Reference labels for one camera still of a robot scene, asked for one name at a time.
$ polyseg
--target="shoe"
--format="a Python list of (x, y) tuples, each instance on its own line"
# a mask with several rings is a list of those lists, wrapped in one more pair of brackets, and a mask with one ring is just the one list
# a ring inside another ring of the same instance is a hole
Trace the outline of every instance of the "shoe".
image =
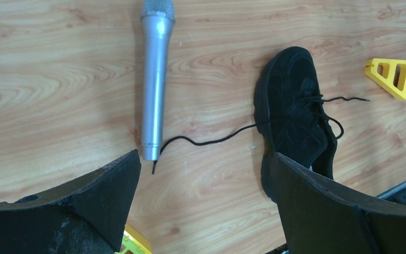
[(279, 52), (257, 81), (254, 120), (270, 148), (262, 160), (261, 182), (275, 203), (269, 170), (274, 152), (333, 178), (337, 138), (328, 123), (333, 119), (323, 110), (323, 102), (312, 56), (304, 48), (290, 47)]

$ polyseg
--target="yellow triangular toy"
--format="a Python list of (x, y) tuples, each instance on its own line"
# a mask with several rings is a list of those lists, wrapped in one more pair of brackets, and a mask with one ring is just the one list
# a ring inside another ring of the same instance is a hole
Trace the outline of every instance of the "yellow triangular toy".
[[(398, 83), (393, 84), (396, 67), (400, 67)], [(365, 74), (395, 98), (406, 101), (406, 60), (373, 58), (366, 62)]]

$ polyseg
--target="microphone handle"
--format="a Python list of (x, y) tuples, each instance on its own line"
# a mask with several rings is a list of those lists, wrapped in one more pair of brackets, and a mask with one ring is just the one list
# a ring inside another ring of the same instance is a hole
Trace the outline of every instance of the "microphone handle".
[(142, 146), (144, 160), (155, 161), (159, 159), (162, 143), (167, 55), (173, 22), (161, 16), (146, 16), (142, 23), (145, 34)]

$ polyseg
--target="wood grain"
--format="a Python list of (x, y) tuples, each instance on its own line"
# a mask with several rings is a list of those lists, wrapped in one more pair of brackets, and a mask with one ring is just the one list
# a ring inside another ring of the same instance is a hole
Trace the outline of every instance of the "wood grain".
[[(406, 59), (406, 0), (174, 0), (164, 138), (253, 123), (260, 70), (311, 51), (326, 112), (345, 127), (335, 179), (377, 195), (406, 180), (406, 102), (364, 75)], [(0, 201), (13, 202), (140, 149), (141, 0), (0, 0)], [(128, 222), (155, 253), (264, 253), (285, 242), (260, 187), (255, 129), (207, 147), (177, 141), (142, 162)]]

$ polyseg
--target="shoelace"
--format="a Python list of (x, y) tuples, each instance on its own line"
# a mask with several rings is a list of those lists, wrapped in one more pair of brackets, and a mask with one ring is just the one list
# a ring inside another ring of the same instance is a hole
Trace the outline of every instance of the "shoelace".
[[(332, 102), (332, 101), (336, 101), (338, 99), (342, 99), (342, 100), (347, 101), (347, 102), (351, 101), (351, 100), (354, 100), (354, 99), (358, 100), (358, 101), (365, 101), (365, 102), (370, 101), (368, 99), (363, 99), (363, 98), (359, 98), (359, 97), (345, 98), (343, 96), (340, 96), (340, 97), (335, 97), (335, 98), (332, 98), (332, 99), (322, 99), (322, 97), (323, 97), (323, 95), (320, 94), (320, 95), (306, 96), (306, 97), (300, 98), (301, 101), (306, 102), (301, 108), (309, 107), (311, 105), (311, 103), (319, 103), (321, 105), (324, 102)], [(324, 119), (326, 121), (332, 120), (333, 122), (335, 122), (338, 125), (338, 127), (340, 128), (340, 135), (336, 136), (336, 139), (341, 138), (343, 136), (343, 134), (345, 133), (345, 130), (343, 129), (342, 124), (340, 122), (338, 122), (337, 120), (333, 119), (332, 117), (328, 116), (326, 113), (324, 113), (324, 114), (313, 113), (313, 115), (321, 117), (322, 119)], [(202, 146), (207, 146), (209, 144), (215, 144), (215, 143), (224, 142), (224, 141), (234, 137), (235, 135), (239, 134), (240, 132), (242, 132), (244, 130), (247, 130), (249, 128), (253, 128), (253, 127), (256, 127), (256, 126), (261, 125), (261, 124), (281, 122), (283, 120), (289, 120), (289, 118), (291, 118), (291, 116), (290, 117), (285, 117), (285, 118), (282, 118), (282, 119), (270, 119), (269, 121), (262, 122), (262, 123), (250, 124), (250, 125), (247, 125), (247, 126), (244, 126), (244, 127), (240, 128), (240, 129), (238, 129), (237, 131), (231, 133), (230, 135), (228, 135), (228, 136), (226, 136), (224, 138), (217, 139), (217, 140), (206, 141), (206, 142), (195, 142), (195, 141), (193, 141), (192, 139), (190, 139), (190, 138), (188, 138), (186, 136), (181, 136), (181, 135), (176, 136), (176, 137), (173, 137), (173, 138), (169, 139), (168, 141), (166, 141), (166, 143), (164, 143), (164, 145), (161, 147), (161, 150), (160, 150), (160, 156), (163, 153), (163, 151), (165, 150), (165, 148), (175, 140), (184, 139), (184, 140), (189, 141), (194, 146), (202, 147)], [(313, 136), (311, 131), (309, 129), (307, 129), (305, 126), (304, 126), (304, 128), (318, 142), (318, 139)], [(156, 168), (157, 163), (158, 163), (157, 160), (153, 162), (152, 175), (155, 174), (155, 168)]]

